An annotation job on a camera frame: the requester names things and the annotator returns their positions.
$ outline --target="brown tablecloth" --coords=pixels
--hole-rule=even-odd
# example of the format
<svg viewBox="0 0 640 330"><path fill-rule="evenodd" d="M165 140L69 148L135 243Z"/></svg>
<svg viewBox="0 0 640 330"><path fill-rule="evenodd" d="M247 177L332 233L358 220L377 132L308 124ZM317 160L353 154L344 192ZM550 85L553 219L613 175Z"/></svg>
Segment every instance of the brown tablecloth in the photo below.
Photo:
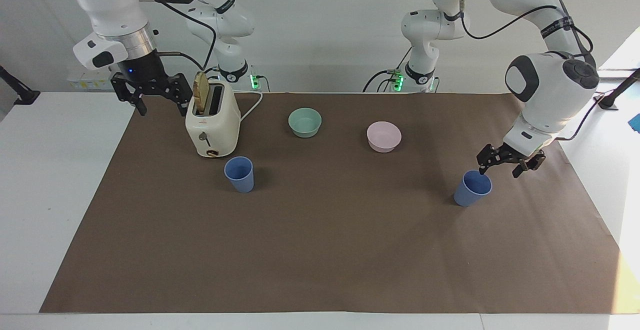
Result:
<svg viewBox="0 0 640 330"><path fill-rule="evenodd" d="M247 109L256 99L240 98ZM147 97L71 243L42 312L636 313L638 282L557 144L537 172L492 168L452 194L521 106L511 95L266 94L234 155L199 157L175 105ZM322 114L313 138L289 113ZM402 130L394 152L366 128Z"/></svg>

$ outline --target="mint green bowl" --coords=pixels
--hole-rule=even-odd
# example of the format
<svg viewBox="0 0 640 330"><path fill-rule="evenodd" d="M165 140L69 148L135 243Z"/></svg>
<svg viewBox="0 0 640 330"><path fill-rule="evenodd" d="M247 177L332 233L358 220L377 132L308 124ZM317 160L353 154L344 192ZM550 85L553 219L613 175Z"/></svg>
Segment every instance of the mint green bowl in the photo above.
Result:
<svg viewBox="0 0 640 330"><path fill-rule="evenodd" d="M310 107L301 107L288 116L288 126L293 134L304 139L315 136L321 124L322 116Z"/></svg>

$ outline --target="blue cup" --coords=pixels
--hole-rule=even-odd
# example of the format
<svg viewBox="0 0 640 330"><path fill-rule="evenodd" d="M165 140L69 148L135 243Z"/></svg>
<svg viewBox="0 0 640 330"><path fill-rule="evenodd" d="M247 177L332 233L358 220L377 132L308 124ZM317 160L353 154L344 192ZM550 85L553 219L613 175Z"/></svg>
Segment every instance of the blue cup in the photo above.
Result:
<svg viewBox="0 0 640 330"><path fill-rule="evenodd" d="M467 171L462 177L462 182L457 186L453 199L461 207L470 207L489 195L493 187L487 175L480 175L477 170Z"/></svg>
<svg viewBox="0 0 640 330"><path fill-rule="evenodd" d="M247 157L237 156L227 161L224 176L239 193L246 194L254 189L254 163Z"/></svg>

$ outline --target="black pole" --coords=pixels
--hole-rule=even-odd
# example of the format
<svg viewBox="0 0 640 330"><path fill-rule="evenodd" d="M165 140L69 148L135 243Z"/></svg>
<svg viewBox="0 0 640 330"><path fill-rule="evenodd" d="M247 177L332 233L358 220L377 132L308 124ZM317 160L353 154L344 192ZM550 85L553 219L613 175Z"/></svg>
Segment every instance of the black pole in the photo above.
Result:
<svg viewBox="0 0 640 330"><path fill-rule="evenodd" d="M2 65L0 65L0 78L18 94L18 100L13 103L14 105L31 105L40 95L39 91L32 90L29 86L23 84L22 81L16 79L9 71L5 70Z"/></svg>
<svg viewBox="0 0 640 330"><path fill-rule="evenodd" d="M599 106L605 110L611 109L614 106L616 99L618 99L618 96L621 96L622 93L627 91L627 89L629 89L638 80L640 80L640 68L636 69L633 72L633 74L631 74L631 76L627 77L626 80L622 81L622 84L620 84L620 86L618 86L617 89L613 90L612 93L610 93L608 96L602 99L602 101L599 103Z"/></svg>

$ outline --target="white cable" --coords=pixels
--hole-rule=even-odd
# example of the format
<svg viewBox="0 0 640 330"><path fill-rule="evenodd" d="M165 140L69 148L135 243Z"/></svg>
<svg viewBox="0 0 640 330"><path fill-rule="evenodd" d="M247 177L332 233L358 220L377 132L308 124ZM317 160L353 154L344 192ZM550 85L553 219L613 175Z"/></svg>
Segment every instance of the white cable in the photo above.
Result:
<svg viewBox="0 0 640 330"><path fill-rule="evenodd" d="M242 120L245 120L245 118L251 114L252 111L254 111L254 109L256 107L258 107L258 105L260 105L260 102L262 102L263 97L265 95L263 95L262 91L258 92L258 91L244 91L244 90L234 90L234 93L245 93L245 94L258 94L260 95L260 99L258 99L258 101L255 102L255 104L253 104L253 106L249 109L249 111L247 111L244 115L242 115L242 117L240 118L240 122L242 123Z"/></svg>

